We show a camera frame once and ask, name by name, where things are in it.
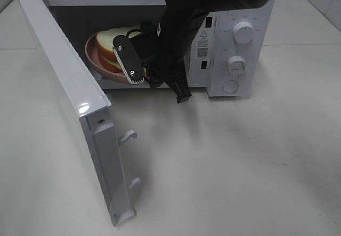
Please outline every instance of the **timer knob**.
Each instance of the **timer knob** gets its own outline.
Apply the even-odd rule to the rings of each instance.
[[[232,75],[239,75],[246,70],[245,60],[241,56],[233,56],[227,62],[228,71]]]
[[[237,43],[247,44],[254,38],[255,29],[248,21],[237,23],[233,27],[233,36]]]

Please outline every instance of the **qr code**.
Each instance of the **qr code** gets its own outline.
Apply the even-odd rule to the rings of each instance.
[[[208,48],[198,48],[197,50],[197,58],[205,58],[207,57]]]

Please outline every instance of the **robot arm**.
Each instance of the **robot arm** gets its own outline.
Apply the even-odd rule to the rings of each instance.
[[[188,100],[183,58],[210,11],[253,9],[269,0],[165,0],[166,10],[158,27],[142,23],[140,35],[113,40],[121,67],[134,83],[144,79],[147,69],[150,87],[166,83],[177,95],[178,103]]]

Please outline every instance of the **white table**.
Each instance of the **white table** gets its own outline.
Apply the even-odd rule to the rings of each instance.
[[[0,14],[0,235],[340,235],[341,33],[277,0],[243,99],[108,91],[137,217],[113,228],[18,1]]]

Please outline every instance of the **pink plate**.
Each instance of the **pink plate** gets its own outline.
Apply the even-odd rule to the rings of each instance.
[[[110,72],[101,64],[98,59],[98,50],[96,47],[96,34],[92,35],[85,44],[85,54],[90,65],[106,79],[114,80],[119,83],[129,84],[127,78],[122,72]]]

